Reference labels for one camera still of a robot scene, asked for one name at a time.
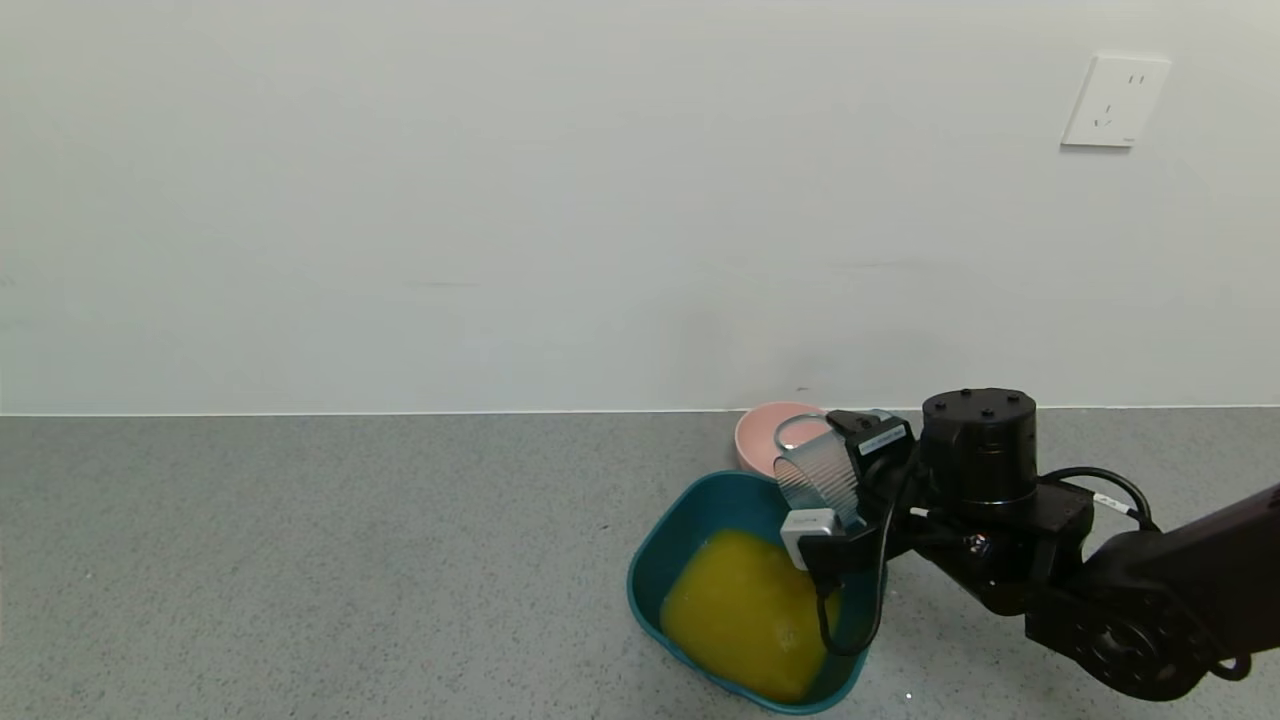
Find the teal plastic basin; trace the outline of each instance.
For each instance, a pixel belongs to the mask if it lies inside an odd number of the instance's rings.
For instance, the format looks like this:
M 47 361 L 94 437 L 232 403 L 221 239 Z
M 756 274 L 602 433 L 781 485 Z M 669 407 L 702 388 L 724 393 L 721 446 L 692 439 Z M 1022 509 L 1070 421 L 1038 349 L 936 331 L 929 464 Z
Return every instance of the teal plastic basin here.
M 736 470 L 707 475 L 680 496 L 640 543 L 627 573 L 627 600 L 640 626 L 676 659 L 708 680 L 776 712 L 810 715 L 829 708 L 849 694 L 867 660 L 865 651 L 858 657 L 828 655 L 809 694 L 803 702 L 788 705 L 708 673 L 662 633 L 659 623 L 663 600 L 685 565 L 710 536 L 724 528 L 735 528 L 781 547 L 778 529 L 788 510 L 782 493 L 768 478 Z M 844 603 L 836 641 L 847 644 L 861 637 L 870 623 L 876 580 L 872 574 L 850 575 L 844 580 Z

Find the sticker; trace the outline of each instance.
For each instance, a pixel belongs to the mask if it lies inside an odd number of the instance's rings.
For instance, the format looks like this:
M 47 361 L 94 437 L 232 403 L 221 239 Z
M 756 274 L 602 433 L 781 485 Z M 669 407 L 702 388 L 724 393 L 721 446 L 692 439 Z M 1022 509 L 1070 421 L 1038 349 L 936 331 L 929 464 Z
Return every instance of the sticker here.
M 877 450 L 884 447 L 886 445 L 893 442 L 895 439 L 902 439 L 906 437 L 906 425 L 899 425 L 892 430 L 881 433 L 872 439 L 863 441 L 858 445 L 858 454 L 867 456 Z
M 1101 492 L 1093 493 L 1093 502 L 1097 502 L 1098 505 L 1106 505 L 1107 507 L 1110 507 L 1112 510 L 1119 510 L 1120 512 L 1124 512 L 1125 515 L 1128 515 L 1129 511 L 1133 510 L 1133 507 L 1129 507 L 1128 505 L 1120 502 L 1119 500 L 1116 500 L 1114 497 L 1107 497 L 1107 496 L 1102 495 Z

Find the yellow liquid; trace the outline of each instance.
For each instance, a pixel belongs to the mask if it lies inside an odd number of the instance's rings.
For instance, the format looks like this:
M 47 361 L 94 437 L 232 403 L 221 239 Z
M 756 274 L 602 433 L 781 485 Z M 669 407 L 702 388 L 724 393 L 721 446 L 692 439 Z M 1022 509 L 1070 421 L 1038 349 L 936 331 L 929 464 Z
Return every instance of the yellow liquid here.
M 778 702 L 800 702 L 827 651 L 814 588 L 781 547 L 742 530 L 712 536 L 662 603 L 662 632 L 709 673 Z M 840 593 L 827 598 L 831 626 Z

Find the wall outlet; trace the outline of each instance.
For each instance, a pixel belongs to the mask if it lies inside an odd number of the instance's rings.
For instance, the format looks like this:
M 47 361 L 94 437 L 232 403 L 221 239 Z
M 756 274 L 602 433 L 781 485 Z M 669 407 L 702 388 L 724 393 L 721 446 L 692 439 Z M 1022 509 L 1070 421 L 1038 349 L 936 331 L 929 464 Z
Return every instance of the wall outlet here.
M 1161 59 L 1096 55 L 1062 145 L 1129 147 L 1138 142 L 1171 65 Z

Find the white connector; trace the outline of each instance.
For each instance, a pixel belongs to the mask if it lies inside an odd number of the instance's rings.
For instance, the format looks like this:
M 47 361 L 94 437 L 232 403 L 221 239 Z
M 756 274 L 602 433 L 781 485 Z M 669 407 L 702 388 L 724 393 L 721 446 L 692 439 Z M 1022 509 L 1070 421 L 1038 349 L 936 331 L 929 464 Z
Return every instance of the white connector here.
M 800 570 L 808 570 L 800 556 L 800 538 L 808 536 L 842 536 L 845 529 L 840 518 L 831 507 L 818 510 L 792 510 L 782 523 L 782 544 L 791 556 L 791 564 Z

